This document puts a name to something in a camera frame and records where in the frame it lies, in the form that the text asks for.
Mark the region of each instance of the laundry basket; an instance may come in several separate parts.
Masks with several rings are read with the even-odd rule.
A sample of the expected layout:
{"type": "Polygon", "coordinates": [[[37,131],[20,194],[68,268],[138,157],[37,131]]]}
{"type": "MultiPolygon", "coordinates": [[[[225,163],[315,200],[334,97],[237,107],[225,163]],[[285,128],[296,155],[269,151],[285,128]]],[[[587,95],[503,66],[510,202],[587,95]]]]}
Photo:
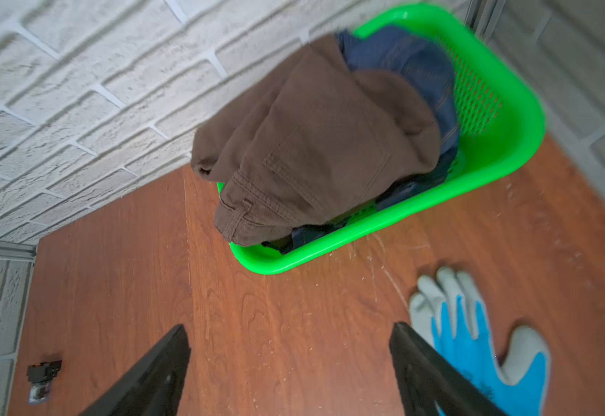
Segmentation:
{"type": "Polygon", "coordinates": [[[455,105],[462,135],[448,179],[438,187],[376,212],[368,206],[347,226],[288,254],[262,245],[231,243],[238,261],[259,274],[290,270],[369,233],[441,204],[457,195],[500,179],[527,162],[545,133],[537,99],[473,33],[437,6],[416,4],[384,12],[355,31],[367,37],[386,25],[397,25],[434,40],[454,61],[455,105]]]}

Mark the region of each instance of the laminate floor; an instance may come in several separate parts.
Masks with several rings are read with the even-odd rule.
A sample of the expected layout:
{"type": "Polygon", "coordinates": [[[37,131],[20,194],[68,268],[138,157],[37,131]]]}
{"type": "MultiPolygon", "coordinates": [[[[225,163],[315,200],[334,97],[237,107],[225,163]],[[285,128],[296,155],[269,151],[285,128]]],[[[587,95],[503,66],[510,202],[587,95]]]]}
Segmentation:
{"type": "Polygon", "coordinates": [[[496,349],[518,323],[553,354],[546,415],[605,415],[605,205],[546,139],[522,169],[278,276],[213,227],[216,188],[182,168],[41,241],[11,415],[76,415],[176,323],[180,415],[402,415],[388,338],[416,278],[473,273],[496,349]],[[48,403],[26,367],[61,357],[48,403]]]}

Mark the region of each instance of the black object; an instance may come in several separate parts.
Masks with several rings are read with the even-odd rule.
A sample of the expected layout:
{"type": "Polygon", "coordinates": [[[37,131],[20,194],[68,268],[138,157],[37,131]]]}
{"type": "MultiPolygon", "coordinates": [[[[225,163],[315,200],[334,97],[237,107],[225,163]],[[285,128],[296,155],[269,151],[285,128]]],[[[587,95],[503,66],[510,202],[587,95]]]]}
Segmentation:
{"type": "Polygon", "coordinates": [[[390,354],[406,416],[506,416],[409,325],[396,323],[390,354]]]}
{"type": "Polygon", "coordinates": [[[80,416],[175,416],[190,355],[185,327],[174,326],[80,416]]]}
{"type": "Polygon", "coordinates": [[[60,369],[62,369],[62,360],[28,366],[26,374],[28,381],[32,383],[28,404],[36,405],[49,399],[51,381],[58,375],[60,369]]]}

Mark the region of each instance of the blue and white glove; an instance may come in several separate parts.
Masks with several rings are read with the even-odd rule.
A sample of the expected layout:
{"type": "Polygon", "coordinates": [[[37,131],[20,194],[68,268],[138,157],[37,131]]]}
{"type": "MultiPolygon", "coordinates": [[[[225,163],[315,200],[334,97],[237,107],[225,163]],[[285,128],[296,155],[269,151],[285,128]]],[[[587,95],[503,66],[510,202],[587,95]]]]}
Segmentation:
{"type": "Polygon", "coordinates": [[[473,278],[448,267],[436,276],[438,284],[429,276],[418,279],[419,292],[409,301],[413,329],[509,416],[540,415],[550,373],[545,340],[532,328],[516,328],[499,367],[473,278]]]}

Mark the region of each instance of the basket mesh side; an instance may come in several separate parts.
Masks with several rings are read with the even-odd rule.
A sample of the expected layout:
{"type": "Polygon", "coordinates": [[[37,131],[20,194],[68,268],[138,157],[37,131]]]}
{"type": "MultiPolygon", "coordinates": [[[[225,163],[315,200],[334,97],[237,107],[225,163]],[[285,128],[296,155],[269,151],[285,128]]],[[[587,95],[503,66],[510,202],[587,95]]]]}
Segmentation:
{"type": "Polygon", "coordinates": [[[455,107],[463,135],[477,135],[497,117],[501,99],[490,91],[458,54],[440,38],[436,41],[453,59],[455,68],[455,107]]]}

